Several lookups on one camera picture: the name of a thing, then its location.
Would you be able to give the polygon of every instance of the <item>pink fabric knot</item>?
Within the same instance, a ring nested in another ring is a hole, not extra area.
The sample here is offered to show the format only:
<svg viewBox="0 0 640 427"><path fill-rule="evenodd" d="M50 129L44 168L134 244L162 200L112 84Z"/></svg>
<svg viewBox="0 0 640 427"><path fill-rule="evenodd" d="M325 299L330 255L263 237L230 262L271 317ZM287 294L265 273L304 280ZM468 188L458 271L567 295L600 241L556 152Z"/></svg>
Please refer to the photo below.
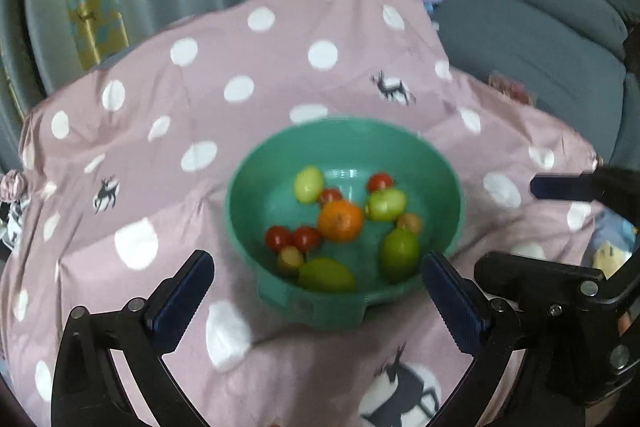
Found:
<svg viewBox="0 0 640 427"><path fill-rule="evenodd" d="M18 171L9 171L0 180L0 201L12 203L20 198L27 188L27 179Z"/></svg>

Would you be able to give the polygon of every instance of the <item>green fruit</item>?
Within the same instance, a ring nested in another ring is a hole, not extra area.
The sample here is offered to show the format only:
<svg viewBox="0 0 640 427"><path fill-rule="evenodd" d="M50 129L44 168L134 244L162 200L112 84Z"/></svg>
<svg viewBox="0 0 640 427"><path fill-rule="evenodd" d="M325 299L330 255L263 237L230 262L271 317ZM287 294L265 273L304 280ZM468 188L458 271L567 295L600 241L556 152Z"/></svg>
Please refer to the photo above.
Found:
<svg viewBox="0 0 640 427"><path fill-rule="evenodd" d="M390 283L406 281L418 271L420 245L415 233L406 229L391 231L382 242L378 265Z"/></svg>
<svg viewBox="0 0 640 427"><path fill-rule="evenodd" d="M356 281L346 266L326 257L318 257L300 267L298 284L306 290L326 293L352 293Z"/></svg>
<svg viewBox="0 0 640 427"><path fill-rule="evenodd" d="M305 167L293 181L293 195L300 203L316 203L324 188L324 176L316 167Z"/></svg>
<svg viewBox="0 0 640 427"><path fill-rule="evenodd" d="M364 213L372 221L394 221L405 208L406 194L397 188L385 188L369 196Z"/></svg>

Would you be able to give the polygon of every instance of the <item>red tomato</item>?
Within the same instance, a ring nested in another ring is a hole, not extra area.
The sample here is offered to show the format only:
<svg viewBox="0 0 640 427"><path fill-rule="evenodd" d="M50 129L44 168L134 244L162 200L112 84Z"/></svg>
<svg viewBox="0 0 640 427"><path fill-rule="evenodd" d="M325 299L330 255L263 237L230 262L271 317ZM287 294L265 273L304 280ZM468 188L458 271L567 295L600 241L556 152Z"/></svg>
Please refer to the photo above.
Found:
<svg viewBox="0 0 640 427"><path fill-rule="evenodd" d="M394 181L386 172L376 172L367 182L367 192L375 192L376 190L384 190L393 187Z"/></svg>
<svg viewBox="0 0 640 427"><path fill-rule="evenodd" d="M274 225L264 234L264 243L268 248L278 253L284 247L293 245L291 233L285 227Z"/></svg>
<svg viewBox="0 0 640 427"><path fill-rule="evenodd" d="M338 201L342 199L342 193L335 187L325 188L320 192L318 203L320 206L325 206L329 201Z"/></svg>
<svg viewBox="0 0 640 427"><path fill-rule="evenodd" d="M293 246L298 248L302 253L306 253L320 245L320 233L313 227L303 225L293 231Z"/></svg>

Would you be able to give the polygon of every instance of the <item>blue gripper pad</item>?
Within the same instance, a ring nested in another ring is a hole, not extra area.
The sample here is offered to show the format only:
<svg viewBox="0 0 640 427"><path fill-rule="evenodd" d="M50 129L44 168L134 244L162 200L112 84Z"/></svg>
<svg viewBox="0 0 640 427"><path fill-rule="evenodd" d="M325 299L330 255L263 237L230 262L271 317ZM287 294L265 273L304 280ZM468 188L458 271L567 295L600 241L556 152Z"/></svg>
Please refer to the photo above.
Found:
<svg viewBox="0 0 640 427"><path fill-rule="evenodd" d="M484 333L491 327L486 298L472 281L462 279L441 254L425 255L420 272L422 283L458 349L475 357L482 347Z"/></svg>
<svg viewBox="0 0 640 427"><path fill-rule="evenodd" d="M213 258L196 250L178 272L165 279L149 297L145 314L156 353L164 355L178 347L214 277Z"/></svg>

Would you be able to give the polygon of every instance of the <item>orange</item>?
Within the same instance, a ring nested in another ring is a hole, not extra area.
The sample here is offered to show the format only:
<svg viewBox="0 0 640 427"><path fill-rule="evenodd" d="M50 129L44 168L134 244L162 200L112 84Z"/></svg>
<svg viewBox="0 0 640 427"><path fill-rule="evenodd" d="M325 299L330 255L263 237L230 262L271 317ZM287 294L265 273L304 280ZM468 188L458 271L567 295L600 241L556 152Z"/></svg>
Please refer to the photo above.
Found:
<svg viewBox="0 0 640 427"><path fill-rule="evenodd" d="M316 229L322 237L336 243L353 241L364 223L362 211L346 200L329 201L320 210Z"/></svg>

